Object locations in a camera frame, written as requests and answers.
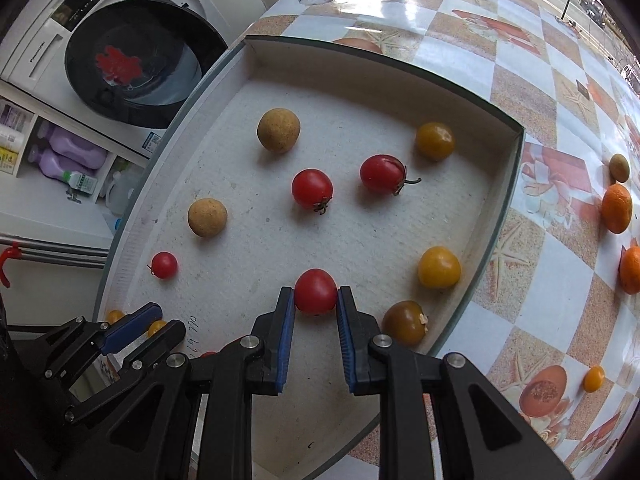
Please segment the large brown longan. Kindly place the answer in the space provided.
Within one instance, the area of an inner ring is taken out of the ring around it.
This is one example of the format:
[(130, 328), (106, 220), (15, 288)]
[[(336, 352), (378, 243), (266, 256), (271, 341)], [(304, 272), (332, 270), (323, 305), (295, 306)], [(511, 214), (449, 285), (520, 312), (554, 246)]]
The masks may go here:
[(201, 198), (191, 204), (188, 210), (188, 225), (201, 238), (212, 238), (221, 233), (228, 221), (228, 210), (214, 198)]

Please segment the clear plastic bottle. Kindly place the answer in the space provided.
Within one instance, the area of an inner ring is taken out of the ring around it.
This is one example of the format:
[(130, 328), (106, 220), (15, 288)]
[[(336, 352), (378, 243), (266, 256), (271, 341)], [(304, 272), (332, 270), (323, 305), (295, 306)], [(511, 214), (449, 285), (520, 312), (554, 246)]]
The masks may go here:
[(104, 196), (105, 206), (114, 216), (121, 217), (124, 214), (142, 174), (143, 170), (134, 165), (114, 172)]

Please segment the purple detergent bottle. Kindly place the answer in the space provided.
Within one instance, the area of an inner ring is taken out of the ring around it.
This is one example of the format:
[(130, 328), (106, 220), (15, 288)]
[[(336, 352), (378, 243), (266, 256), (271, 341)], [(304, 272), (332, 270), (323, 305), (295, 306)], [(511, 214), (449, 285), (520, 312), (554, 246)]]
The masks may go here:
[(91, 170), (98, 170), (106, 161), (107, 151), (70, 131), (52, 124), (43, 125), (37, 132), (48, 142), (52, 151)]

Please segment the checkered floral tablecloth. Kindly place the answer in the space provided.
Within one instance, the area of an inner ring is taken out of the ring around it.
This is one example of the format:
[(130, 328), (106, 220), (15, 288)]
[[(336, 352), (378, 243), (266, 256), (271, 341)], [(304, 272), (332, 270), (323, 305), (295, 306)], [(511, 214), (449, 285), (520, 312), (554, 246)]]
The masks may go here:
[[(256, 34), (357, 38), (467, 88), (523, 125), (512, 206), (469, 307), (444, 344), (512, 402), (550, 365), (567, 374), (532, 426), (577, 479), (620, 459), (639, 411), (639, 299), (620, 288), (639, 243), (600, 221), (608, 163), (639, 163), (639, 100), (576, 12), (558, 0), (279, 0)], [(605, 370), (588, 393), (590, 367)]]

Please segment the red cherry tomato with stem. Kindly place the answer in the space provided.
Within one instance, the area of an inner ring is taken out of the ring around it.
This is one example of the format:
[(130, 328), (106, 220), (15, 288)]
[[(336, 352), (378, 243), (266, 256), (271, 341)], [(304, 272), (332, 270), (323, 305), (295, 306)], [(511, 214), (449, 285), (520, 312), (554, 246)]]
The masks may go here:
[(421, 178), (410, 180), (407, 167), (396, 157), (377, 154), (366, 159), (359, 170), (364, 187), (373, 193), (397, 196), (406, 185), (415, 185)]

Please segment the dark olive cherry tomato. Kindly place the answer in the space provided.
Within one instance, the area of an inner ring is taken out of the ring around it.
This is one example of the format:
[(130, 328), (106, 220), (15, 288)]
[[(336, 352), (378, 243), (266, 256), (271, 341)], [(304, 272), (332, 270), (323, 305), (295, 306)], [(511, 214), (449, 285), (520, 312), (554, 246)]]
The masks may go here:
[(415, 347), (427, 333), (428, 318), (420, 304), (404, 300), (391, 306), (383, 316), (382, 332), (391, 336), (398, 344)]

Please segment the yellow cherry tomato on rose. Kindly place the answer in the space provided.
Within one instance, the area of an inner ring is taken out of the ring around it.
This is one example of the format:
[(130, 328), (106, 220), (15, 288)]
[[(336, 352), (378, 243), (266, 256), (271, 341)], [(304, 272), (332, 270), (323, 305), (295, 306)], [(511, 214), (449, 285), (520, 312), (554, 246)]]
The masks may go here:
[(604, 384), (605, 370), (602, 366), (590, 367), (582, 380), (582, 388), (585, 392), (593, 393), (598, 391)]

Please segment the green brown longan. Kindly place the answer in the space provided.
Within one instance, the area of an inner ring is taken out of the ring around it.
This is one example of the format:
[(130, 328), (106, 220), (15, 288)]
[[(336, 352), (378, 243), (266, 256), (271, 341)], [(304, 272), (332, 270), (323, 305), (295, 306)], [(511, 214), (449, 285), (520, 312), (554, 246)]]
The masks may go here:
[(608, 171), (613, 181), (625, 183), (630, 177), (629, 162), (623, 154), (614, 154), (608, 163)]

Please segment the orange mandarin right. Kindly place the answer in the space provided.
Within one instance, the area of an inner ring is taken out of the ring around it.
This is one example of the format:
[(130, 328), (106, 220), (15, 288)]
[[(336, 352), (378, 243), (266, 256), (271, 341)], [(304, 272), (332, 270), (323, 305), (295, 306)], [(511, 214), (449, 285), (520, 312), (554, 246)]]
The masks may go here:
[(618, 266), (620, 287), (628, 295), (640, 292), (640, 247), (631, 246), (623, 251)]

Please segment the small brown longan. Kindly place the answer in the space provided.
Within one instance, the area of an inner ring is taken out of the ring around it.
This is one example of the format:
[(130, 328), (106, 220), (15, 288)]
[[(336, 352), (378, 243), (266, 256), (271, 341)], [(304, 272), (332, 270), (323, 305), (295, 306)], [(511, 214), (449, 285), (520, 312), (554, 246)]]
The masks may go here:
[(291, 151), (297, 142), (300, 128), (299, 118), (292, 110), (273, 108), (260, 118), (257, 137), (267, 151), (284, 154)]

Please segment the small red cherry tomato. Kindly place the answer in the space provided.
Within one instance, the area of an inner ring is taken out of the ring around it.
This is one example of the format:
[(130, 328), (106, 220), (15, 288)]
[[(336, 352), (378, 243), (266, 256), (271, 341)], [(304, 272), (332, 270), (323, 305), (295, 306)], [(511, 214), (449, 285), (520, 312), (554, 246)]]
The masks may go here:
[(304, 209), (324, 214), (333, 198), (333, 183), (318, 169), (304, 169), (292, 181), (292, 196)]

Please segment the orange mandarin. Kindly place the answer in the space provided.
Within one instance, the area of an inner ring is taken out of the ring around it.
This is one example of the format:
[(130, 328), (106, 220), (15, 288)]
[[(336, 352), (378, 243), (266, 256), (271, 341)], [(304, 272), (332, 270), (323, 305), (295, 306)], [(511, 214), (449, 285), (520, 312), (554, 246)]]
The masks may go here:
[(629, 191), (620, 183), (610, 185), (602, 198), (601, 218), (614, 234), (622, 234), (629, 226), (634, 206)]
[(640, 292), (640, 247), (631, 246), (623, 251), (618, 266), (620, 287), (628, 295)]

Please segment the orange yellow cherry tomato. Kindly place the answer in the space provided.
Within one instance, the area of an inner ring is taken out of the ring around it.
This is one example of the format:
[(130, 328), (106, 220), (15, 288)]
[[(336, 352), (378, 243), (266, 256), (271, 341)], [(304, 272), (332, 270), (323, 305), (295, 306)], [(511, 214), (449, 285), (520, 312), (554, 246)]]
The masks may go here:
[(165, 325), (167, 324), (164, 320), (154, 321), (148, 330), (146, 331), (146, 336), (149, 338), (153, 337), (157, 332), (159, 332)]

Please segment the yellow cherry tomato front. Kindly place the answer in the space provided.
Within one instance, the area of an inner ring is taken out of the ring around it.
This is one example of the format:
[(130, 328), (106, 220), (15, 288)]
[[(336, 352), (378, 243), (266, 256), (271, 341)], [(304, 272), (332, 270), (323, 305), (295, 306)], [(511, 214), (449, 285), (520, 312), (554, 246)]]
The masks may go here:
[(125, 313), (122, 312), (121, 310), (111, 310), (110, 312), (107, 313), (105, 321), (110, 325), (114, 325), (119, 320), (121, 320), (124, 316), (125, 316)]

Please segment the red cherry tomato below mandarin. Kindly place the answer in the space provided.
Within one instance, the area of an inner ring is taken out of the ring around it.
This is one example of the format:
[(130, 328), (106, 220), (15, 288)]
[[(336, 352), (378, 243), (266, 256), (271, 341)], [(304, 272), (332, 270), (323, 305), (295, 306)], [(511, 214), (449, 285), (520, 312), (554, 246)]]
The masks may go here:
[(295, 307), (307, 314), (330, 312), (337, 303), (337, 286), (332, 276), (322, 269), (309, 269), (296, 281)]

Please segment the white washing machine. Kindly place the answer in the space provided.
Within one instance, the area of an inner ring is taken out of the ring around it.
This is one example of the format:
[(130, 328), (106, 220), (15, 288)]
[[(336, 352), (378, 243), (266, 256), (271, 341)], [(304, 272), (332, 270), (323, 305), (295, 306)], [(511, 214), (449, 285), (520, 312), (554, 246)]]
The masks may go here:
[(149, 158), (262, 0), (1, 0), (1, 78), (107, 148)]

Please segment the orange mandarin left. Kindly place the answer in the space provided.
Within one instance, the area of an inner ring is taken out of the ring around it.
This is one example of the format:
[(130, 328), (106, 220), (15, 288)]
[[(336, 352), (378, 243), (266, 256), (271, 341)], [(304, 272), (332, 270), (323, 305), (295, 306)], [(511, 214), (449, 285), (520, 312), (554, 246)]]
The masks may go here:
[(610, 185), (602, 198), (601, 218), (614, 234), (622, 234), (629, 226), (634, 206), (629, 191), (620, 183)]

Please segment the white shallow tray box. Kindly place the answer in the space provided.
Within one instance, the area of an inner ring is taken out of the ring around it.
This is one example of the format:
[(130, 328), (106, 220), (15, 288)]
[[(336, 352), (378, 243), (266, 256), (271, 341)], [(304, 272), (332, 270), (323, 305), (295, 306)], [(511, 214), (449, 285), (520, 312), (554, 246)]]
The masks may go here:
[[(292, 110), (302, 126), (284, 154), (257, 137), (273, 108)], [(414, 144), (427, 122), (442, 122), (456, 139), (441, 162)], [(282, 287), (318, 268), (377, 318), (398, 301), (416, 301), (428, 318), (419, 351), (439, 352), (494, 251), (524, 140), (503, 110), (414, 65), (342, 44), (248, 36), (209, 70), (165, 132), (114, 237), (94, 313), (156, 302), (186, 324), (181, 348), (196, 358), (246, 335)], [(370, 192), (359, 170), (377, 154), (398, 158), (410, 180), (422, 181), (397, 196)], [(304, 169), (333, 183), (324, 214), (292, 196)], [(212, 238), (196, 236), (186, 218), (201, 198), (228, 210)], [(418, 264), (434, 246), (458, 258), (454, 286), (420, 283)], [(170, 280), (148, 268), (158, 252), (178, 260)]]

